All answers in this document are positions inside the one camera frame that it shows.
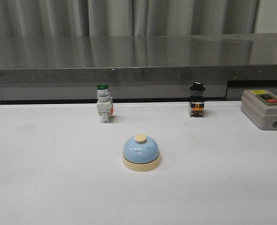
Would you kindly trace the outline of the grey curtain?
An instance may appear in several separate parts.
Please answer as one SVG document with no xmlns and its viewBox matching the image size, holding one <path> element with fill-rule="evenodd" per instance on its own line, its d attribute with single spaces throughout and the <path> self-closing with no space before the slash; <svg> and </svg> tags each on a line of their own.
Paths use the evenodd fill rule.
<svg viewBox="0 0 277 225">
<path fill-rule="evenodd" d="M 0 38 L 250 33 L 277 33 L 277 0 L 0 0 Z"/>
</svg>

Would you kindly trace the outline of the grey push button switch box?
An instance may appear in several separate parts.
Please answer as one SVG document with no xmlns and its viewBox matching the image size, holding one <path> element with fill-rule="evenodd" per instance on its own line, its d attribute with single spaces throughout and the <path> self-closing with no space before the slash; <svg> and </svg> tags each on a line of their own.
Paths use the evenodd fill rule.
<svg viewBox="0 0 277 225">
<path fill-rule="evenodd" d="M 261 130 L 277 130 L 277 95 L 268 90 L 245 90 L 241 111 Z"/>
</svg>

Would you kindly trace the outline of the grey stone counter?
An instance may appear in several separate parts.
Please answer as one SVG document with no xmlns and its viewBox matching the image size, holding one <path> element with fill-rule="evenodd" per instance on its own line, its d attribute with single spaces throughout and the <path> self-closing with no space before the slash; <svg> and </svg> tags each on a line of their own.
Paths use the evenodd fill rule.
<svg viewBox="0 0 277 225">
<path fill-rule="evenodd" d="M 106 83 L 115 102 L 208 100 L 247 89 L 277 94 L 277 34 L 187 37 L 1 37 L 0 102 L 93 102 Z"/>
</svg>

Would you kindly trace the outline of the green pushbutton switch white body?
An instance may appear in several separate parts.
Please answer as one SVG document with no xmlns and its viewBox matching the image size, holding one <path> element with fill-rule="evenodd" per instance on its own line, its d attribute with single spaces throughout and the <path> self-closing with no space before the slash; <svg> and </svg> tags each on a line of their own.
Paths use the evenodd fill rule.
<svg viewBox="0 0 277 225">
<path fill-rule="evenodd" d="M 104 123 L 113 115 L 113 98 L 106 83 L 97 85 L 97 112 Z"/>
</svg>

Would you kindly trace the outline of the blue and cream desk bell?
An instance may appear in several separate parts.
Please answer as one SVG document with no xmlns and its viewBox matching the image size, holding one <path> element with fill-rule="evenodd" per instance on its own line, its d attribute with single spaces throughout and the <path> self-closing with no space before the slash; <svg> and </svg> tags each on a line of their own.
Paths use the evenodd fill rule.
<svg viewBox="0 0 277 225">
<path fill-rule="evenodd" d="M 161 162 L 157 142 L 145 135 L 138 134 L 129 138 L 123 147 L 122 163 L 135 172 L 147 172 L 155 169 Z"/>
</svg>

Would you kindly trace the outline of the black rotary selector switch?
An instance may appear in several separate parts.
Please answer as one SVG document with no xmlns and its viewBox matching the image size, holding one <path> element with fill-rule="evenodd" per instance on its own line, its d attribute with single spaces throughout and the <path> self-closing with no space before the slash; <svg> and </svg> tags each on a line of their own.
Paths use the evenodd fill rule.
<svg viewBox="0 0 277 225">
<path fill-rule="evenodd" d="M 190 90 L 190 100 L 188 112 L 190 117 L 202 117 L 204 111 L 204 92 L 206 88 L 200 82 L 194 82 L 192 86 L 189 87 Z"/>
</svg>

